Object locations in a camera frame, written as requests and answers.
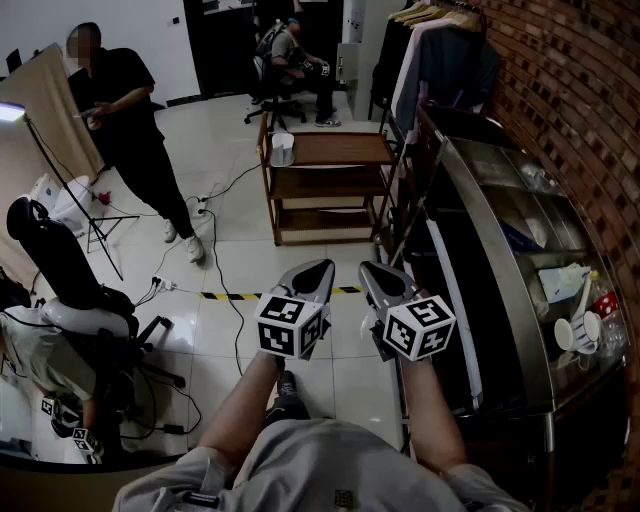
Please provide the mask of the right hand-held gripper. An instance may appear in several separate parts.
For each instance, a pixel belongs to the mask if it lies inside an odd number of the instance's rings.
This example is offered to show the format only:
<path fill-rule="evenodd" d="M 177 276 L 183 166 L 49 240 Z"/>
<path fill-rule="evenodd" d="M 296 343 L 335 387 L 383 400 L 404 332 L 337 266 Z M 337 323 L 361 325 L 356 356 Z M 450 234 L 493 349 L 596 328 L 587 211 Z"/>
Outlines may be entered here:
<path fill-rule="evenodd" d="M 370 308 L 361 330 L 371 333 L 384 361 L 420 361 L 446 349 L 456 317 L 440 296 L 382 263 L 361 263 L 359 279 Z"/>

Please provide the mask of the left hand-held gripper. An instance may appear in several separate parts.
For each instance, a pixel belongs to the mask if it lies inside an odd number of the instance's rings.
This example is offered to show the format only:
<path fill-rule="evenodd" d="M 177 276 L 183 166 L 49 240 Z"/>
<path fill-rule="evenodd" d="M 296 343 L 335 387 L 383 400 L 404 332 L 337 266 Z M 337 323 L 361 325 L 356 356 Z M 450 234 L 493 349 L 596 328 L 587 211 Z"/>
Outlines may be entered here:
<path fill-rule="evenodd" d="M 308 360 L 330 327 L 329 301 L 335 264 L 318 259 L 286 271 L 261 295 L 254 313 L 258 349 L 280 357 Z"/>

